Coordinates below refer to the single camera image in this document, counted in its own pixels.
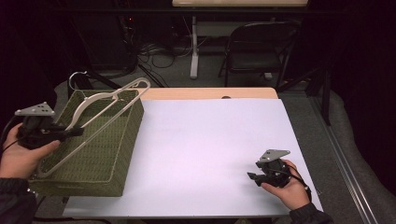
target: dark sleeve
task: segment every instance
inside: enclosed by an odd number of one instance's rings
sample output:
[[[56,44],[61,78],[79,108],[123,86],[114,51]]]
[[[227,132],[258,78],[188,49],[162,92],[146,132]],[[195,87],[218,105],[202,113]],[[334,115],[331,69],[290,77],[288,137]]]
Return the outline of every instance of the dark sleeve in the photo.
[[[0,178],[0,223],[32,223],[36,200],[28,187],[24,179]]]
[[[334,223],[332,218],[319,211],[314,204],[309,203],[301,208],[290,211],[291,224],[327,224]]]

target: white tabletop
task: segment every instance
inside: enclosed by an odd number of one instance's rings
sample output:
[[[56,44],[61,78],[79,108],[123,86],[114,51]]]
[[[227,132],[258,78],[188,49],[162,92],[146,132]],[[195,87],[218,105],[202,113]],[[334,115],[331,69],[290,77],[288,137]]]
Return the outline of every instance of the white tabletop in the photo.
[[[305,7],[308,0],[173,0],[174,7]]]
[[[66,217],[277,217],[289,209],[247,172],[266,149],[286,149],[318,195],[278,99],[143,101],[122,197],[71,197]]]

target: wire basket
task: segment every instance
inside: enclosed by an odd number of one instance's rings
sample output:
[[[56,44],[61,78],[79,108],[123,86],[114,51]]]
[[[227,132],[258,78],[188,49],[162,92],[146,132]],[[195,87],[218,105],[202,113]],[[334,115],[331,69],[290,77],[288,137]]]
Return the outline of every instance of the wire basket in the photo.
[[[75,91],[57,124],[69,124],[78,106],[87,97],[98,92],[106,91]],[[86,126],[82,136],[67,138],[38,168],[44,173],[53,169],[60,161],[74,153],[77,147],[84,145],[93,133],[97,133],[104,124],[114,119],[114,115],[131,103],[137,95],[136,90],[118,93],[120,99]],[[77,125],[92,119],[112,102],[112,99],[96,100],[84,109]],[[34,176],[30,180],[30,188],[42,195],[121,196],[143,114],[144,108],[139,98],[56,171],[46,177]]]

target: chair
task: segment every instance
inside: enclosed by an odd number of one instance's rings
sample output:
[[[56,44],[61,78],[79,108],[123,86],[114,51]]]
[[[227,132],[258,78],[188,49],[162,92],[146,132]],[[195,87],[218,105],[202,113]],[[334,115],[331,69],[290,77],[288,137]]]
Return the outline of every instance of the chair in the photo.
[[[219,71],[229,73],[278,73],[276,87],[283,79],[294,40],[300,25],[293,21],[254,22],[236,28],[227,42],[225,58]]]

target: human hand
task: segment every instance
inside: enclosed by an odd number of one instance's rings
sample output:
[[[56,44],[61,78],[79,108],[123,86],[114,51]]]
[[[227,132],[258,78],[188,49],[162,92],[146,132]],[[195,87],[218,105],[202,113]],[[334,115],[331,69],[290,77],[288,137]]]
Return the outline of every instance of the human hand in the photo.
[[[42,159],[48,156],[61,144],[56,140],[51,143],[30,150],[18,145],[17,133],[21,124],[13,127],[3,144],[3,148],[10,146],[3,152],[0,163],[0,177],[28,179]]]
[[[291,161],[282,161],[297,170],[296,166]],[[290,168],[291,174],[300,177],[294,169]],[[262,183],[262,188],[278,197],[290,210],[295,210],[310,203],[304,185],[293,177],[283,188],[276,188],[267,183]]]

